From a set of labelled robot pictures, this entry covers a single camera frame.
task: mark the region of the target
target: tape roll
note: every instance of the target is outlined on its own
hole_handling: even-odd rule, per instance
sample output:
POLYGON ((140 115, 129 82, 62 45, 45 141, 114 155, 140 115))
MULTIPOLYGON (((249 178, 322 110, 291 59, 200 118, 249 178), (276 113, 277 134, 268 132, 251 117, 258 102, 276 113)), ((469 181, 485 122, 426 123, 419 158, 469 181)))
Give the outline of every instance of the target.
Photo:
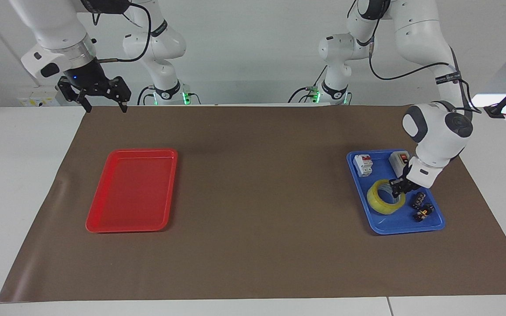
POLYGON ((386 193, 392 195, 392 187, 390 186, 390 182, 388 180, 378 180, 374 182, 371 188, 366 193, 366 199, 368 200, 368 204, 380 214, 389 215, 393 212, 399 210, 405 204, 405 194, 400 194, 397 198, 394 198, 394 204, 390 204, 388 202, 384 202, 378 195, 378 191, 382 190, 386 193))

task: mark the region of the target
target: blue tray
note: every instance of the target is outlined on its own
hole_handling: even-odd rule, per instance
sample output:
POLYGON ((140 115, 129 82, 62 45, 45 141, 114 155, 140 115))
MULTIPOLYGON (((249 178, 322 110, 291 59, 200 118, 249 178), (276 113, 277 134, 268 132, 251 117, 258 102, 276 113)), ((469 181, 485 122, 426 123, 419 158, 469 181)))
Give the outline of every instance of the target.
POLYGON ((409 192, 409 194, 406 195, 405 205, 391 215, 380 214, 368 205, 366 193, 374 182, 381 179, 390 180, 396 178, 394 170, 388 161, 388 158, 394 151, 402 151, 402 149, 353 151, 347 155, 347 164, 349 164, 351 174, 353 174, 353 179, 357 185, 360 200, 364 206, 364 211, 366 212, 370 227, 374 232, 381 235, 441 230, 445 225, 444 217, 429 189, 420 188, 419 190, 409 192), (357 154, 370 155, 373 162, 371 175, 364 178, 358 176, 357 170, 353 165, 353 158, 357 154), (411 207, 411 203, 413 203, 417 192, 424 192, 427 194, 424 203, 430 203, 434 206, 434 212, 422 222, 418 222, 413 218, 413 214, 416 214, 416 210, 411 207))

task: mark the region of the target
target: red tray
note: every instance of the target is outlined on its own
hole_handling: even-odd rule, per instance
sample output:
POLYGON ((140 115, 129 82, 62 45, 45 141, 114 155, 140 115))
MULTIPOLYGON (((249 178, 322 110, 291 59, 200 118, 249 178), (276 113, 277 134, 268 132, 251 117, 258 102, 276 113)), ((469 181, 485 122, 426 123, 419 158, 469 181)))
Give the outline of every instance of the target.
POLYGON ((86 228, 93 233, 156 232, 167 225, 175 180, 173 149, 109 154, 86 228))

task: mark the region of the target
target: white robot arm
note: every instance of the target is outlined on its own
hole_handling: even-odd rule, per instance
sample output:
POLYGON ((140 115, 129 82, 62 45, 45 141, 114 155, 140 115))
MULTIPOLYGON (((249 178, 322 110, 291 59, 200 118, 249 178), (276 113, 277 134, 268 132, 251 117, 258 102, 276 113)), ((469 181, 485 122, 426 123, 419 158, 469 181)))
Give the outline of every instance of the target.
POLYGON ((321 102, 343 102, 351 76, 348 60, 369 58, 378 78, 393 79, 379 77, 372 68, 374 32, 382 19, 394 21, 399 54, 433 72, 442 98, 411 106, 403 117, 403 127, 417 147, 402 177, 390 181, 396 196, 419 186, 432 186, 442 169, 464 149, 473 127, 458 64, 442 36, 435 0, 355 0, 347 14, 350 32, 328 36, 319 44, 319 54, 329 66, 318 84, 321 102), (464 114, 456 112, 463 108, 464 114))
POLYGON ((181 34, 167 25, 156 0, 10 0, 10 3, 37 41, 22 57, 25 68, 39 79, 63 72, 65 76, 60 78, 58 88, 66 100, 78 102, 87 112, 91 105, 86 96, 105 96, 118 102, 123 112, 127 110, 131 92, 120 76, 106 78, 100 65, 104 62, 139 60, 152 77, 157 100, 162 100, 162 104, 186 102, 182 93, 184 84, 166 61, 183 56, 186 43, 181 34), (146 30, 125 36, 124 50, 131 59, 98 60, 93 40, 76 12, 124 14, 126 11, 135 24, 146 30))
MULTIPOLYGON (((139 62, 152 78, 156 100, 159 104, 184 104, 186 97, 183 92, 186 85, 179 81, 175 68, 167 61, 181 57, 186 52, 187 44, 183 36, 168 25, 156 0, 133 0, 133 3, 147 8, 152 17, 151 42, 139 62)), ((144 11, 131 7, 128 14, 135 24, 147 26, 148 20, 144 11)), ((147 32, 128 34, 123 41, 124 51, 130 58, 135 58, 145 48, 146 39, 147 32)))
MULTIPOLYGON (((96 8, 91 4, 97 6, 103 1, 82 2, 86 8, 96 8)), ((66 100, 78 102, 90 112, 86 96, 104 96, 116 101, 126 112, 130 89, 120 76, 113 79, 105 76, 92 40, 70 0, 10 0, 10 3, 36 38, 36 45, 21 58, 32 76, 42 79, 63 72, 65 76, 60 78, 58 88, 66 100)), ((105 5, 110 11, 103 13, 122 13, 131 3, 112 0, 105 5)))

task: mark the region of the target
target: white table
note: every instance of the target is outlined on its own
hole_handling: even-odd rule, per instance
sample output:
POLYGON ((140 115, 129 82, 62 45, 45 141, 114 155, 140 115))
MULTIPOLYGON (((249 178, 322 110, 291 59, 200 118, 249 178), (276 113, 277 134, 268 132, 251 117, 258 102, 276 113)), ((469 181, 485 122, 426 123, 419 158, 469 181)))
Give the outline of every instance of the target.
MULTIPOLYGON (((0 289, 84 112, 0 108, 0 289)), ((506 234, 506 123, 474 116, 461 158, 506 234)), ((0 315, 500 315, 506 296, 0 304, 0 315)))

